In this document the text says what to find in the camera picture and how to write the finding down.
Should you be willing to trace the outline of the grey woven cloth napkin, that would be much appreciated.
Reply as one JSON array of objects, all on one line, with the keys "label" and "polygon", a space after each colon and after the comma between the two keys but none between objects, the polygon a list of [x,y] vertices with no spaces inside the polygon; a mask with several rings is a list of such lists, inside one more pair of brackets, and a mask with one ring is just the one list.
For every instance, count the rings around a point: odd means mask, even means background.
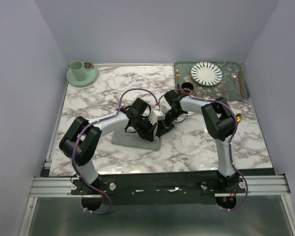
[{"label": "grey woven cloth napkin", "polygon": [[112,135],[111,143],[113,145],[128,147],[128,148],[141,148],[148,150],[160,150],[162,138],[154,137],[152,142],[143,140],[137,133],[126,133],[124,131],[114,132]]}]

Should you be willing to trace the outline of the gold spoon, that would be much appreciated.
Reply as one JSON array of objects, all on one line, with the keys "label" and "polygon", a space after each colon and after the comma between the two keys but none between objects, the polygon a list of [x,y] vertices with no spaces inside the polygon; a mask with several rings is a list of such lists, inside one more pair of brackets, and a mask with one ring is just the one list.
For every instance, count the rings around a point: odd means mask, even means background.
[{"label": "gold spoon", "polygon": [[240,123],[242,121],[242,114],[236,114],[237,122]]}]

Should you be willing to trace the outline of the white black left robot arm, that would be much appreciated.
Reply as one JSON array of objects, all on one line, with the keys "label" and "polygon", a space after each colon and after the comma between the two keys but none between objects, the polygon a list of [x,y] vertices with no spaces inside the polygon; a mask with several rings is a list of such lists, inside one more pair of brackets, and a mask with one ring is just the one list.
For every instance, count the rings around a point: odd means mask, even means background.
[{"label": "white black left robot arm", "polygon": [[164,119],[162,111],[153,110],[148,103],[137,98],[132,105],[119,107],[116,113],[94,121],[77,117],[61,139],[59,148],[71,159],[77,175],[84,179],[82,188],[88,194],[94,194],[99,189],[99,173],[91,159],[99,139],[132,127],[141,139],[153,142],[154,130],[160,119]]}]

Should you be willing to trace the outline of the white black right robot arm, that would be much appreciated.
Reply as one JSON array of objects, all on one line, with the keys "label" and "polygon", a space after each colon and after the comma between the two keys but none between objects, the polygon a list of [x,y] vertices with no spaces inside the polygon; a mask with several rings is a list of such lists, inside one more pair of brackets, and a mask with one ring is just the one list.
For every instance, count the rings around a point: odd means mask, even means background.
[{"label": "white black right robot arm", "polygon": [[164,98],[171,108],[165,113],[165,119],[158,122],[156,135],[161,137],[170,132],[175,127],[174,120],[187,112],[202,115],[206,129],[217,148],[217,189],[223,193],[229,192],[239,180],[232,145],[238,121],[226,99],[219,97],[215,100],[205,100],[190,94],[181,95],[175,90],[165,93]]}]

